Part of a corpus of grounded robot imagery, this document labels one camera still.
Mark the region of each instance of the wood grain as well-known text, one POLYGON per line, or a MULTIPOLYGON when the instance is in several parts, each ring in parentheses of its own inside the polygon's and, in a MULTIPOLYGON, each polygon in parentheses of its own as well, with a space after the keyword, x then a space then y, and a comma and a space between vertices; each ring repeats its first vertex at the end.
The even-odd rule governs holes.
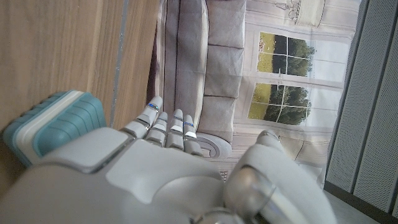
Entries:
MULTIPOLYGON (((141 112, 158 0, 129 1, 116 127, 141 112)), ((58 91, 90 91, 111 120, 123 0, 0 0, 0 130, 58 91)), ((0 141, 0 197, 24 170, 0 141)))
POLYGON ((104 0, 91 93, 101 100, 108 125, 111 119, 122 12, 123 0, 104 0))
POLYGON ((1 1, 0 129, 55 92, 88 90, 102 11, 93 2, 1 1))
POLYGON ((136 118, 146 104, 158 8, 159 0, 129 1, 114 113, 115 129, 136 118))

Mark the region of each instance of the gray sofa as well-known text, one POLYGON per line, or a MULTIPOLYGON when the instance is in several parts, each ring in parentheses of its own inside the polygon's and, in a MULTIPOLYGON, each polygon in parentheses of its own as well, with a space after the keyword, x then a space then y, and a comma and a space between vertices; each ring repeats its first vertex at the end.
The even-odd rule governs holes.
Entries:
POLYGON ((163 31, 158 25, 164 111, 192 115, 202 149, 214 158, 231 153, 245 10, 246 0, 165 0, 163 31))

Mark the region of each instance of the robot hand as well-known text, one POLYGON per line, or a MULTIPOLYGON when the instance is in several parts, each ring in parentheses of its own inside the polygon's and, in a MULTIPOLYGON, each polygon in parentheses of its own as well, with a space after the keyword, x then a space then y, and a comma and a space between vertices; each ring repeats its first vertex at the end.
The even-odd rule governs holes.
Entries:
POLYGON ((176 110, 167 129, 161 106, 156 96, 122 130, 96 129, 47 154, 1 199, 0 223, 336 223, 272 131, 224 183, 192 118, 176 110))

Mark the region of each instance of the green grass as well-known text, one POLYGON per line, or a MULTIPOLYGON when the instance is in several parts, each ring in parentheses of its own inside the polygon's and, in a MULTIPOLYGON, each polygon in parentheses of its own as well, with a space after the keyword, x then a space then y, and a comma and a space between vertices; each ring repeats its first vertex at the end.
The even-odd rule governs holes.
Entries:
POLYGON ((252 101, 257 103, 269 103, 270 97, 271 97, 271 84, 256 83, 256 88, 254 89, 252 101))
POLYGON ((259 52, 259 61, 257 64, 258 72, 272 72, 272 55, 275 50, 275 35, 260 32, 260 43, 264 46, 259 52))
POLYGON ((271 84, 256 83, 253 99, 249 109, 249 119, 263 119, 266 115, 268 105, 260 103, 269 103, 271 97, 271 84))
POLYGON ((263 119, 266 115, 268 105, 263 105, 260 103, 251 103, 249 110, 249 119, 263 119))
POLYGON ((275 34, 260 32, 260 42, 264 43, 263 53, 273 54, 275 50, 275 34))
MULTIPOLYGON (((275 50, 275 35, 260 32, 259 60, 257 63, 258 72, 272 73, 272 54, 275 50)), ((271 97, 271 84, 256 83, 252 103, 249 109, 249 119, 263 119, 266 115, 268 105, 260 103, 269 103, 271 97)))

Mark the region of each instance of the window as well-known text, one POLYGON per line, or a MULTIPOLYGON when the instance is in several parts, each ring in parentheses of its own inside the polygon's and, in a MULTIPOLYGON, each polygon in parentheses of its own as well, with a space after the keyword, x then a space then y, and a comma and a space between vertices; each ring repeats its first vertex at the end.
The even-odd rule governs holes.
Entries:
POLYGON ((260 32, 257 72, 342 82, 349 47, 260 32))
POLYGON ((340 97, 339 91, 256 83, 248 118, 332 128, 340 97))
POLYGON ((310 77, 313 44, 309 40, 261 32, 257 71, 310 77))

